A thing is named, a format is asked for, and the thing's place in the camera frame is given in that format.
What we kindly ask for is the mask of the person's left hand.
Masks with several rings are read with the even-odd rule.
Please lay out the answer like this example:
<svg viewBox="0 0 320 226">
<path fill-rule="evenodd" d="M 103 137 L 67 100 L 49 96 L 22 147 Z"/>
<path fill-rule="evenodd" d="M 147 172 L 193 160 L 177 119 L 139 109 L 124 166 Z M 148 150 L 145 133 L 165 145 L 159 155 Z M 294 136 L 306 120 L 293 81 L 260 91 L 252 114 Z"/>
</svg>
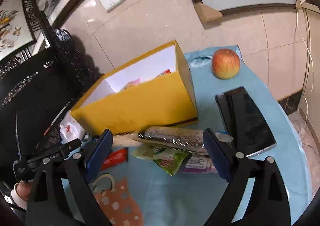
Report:
<svg viewBox="0 0 320 226">
<path fill-rule="evenodd" d="M 16 193 L 19 195 L 21 199 L 27 202 L 31 192 L 31 187 L 32 183 L 21 180 L 19 183 L 15 185 Z"/>
</svg>

